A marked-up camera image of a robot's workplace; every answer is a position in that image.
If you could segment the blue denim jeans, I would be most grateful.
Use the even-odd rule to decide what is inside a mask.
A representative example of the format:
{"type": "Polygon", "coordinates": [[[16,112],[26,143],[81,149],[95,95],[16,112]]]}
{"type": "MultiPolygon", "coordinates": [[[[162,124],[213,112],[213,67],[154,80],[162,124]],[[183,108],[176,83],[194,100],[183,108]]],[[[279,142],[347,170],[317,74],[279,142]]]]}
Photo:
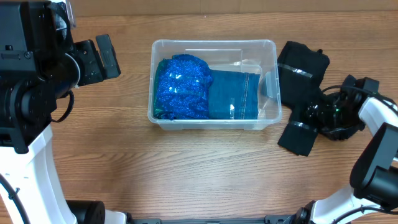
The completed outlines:
{"type": "Polygon", "coordinates": [[[260,75],[221,70],[212,70],[211,75],[210,119],[257,119],[260,75]]]}

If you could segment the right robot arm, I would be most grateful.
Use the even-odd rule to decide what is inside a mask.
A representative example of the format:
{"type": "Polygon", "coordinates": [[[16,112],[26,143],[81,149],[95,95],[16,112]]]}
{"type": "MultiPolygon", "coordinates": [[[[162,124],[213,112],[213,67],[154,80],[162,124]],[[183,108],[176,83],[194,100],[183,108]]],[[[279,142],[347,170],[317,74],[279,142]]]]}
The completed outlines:
{"type": "Polygon", "coordinates": [[[369,213],[397,214],[397,105],[378,92],[379,82],[348,75],[332,93],[310,88],[300,95],[279,145],[307,156],[315,138],[345,140],[369,128],[372,139],[353,166],[349,186],[312,201],[285,223],[351,223],[369,213]]]}

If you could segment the blue green sequin cloth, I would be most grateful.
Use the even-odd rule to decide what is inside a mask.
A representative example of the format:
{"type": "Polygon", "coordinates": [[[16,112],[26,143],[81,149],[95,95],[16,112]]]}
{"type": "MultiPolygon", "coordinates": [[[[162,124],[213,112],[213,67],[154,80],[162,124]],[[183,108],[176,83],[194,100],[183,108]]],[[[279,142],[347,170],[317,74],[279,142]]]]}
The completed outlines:
{"type": "Polygon", "coordinates": [[[153,116],[156,119],[209,119],[208,64],[193,55],[179,54],[158,64],[154,80],[153,116]]]}

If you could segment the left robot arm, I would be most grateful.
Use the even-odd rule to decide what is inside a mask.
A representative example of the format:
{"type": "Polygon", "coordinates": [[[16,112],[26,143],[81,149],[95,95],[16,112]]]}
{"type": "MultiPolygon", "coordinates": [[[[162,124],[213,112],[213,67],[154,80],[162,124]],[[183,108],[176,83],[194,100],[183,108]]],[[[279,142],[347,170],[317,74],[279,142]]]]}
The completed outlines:
{"type": "Polygon", "coordinates": [[[55,168],[52,113],[73,90],[116,78],[108,35],[75,42],[68,1],[1,3],[1,197],[14,223],[131,223],[101,201],[67,200],[55,168]]]}

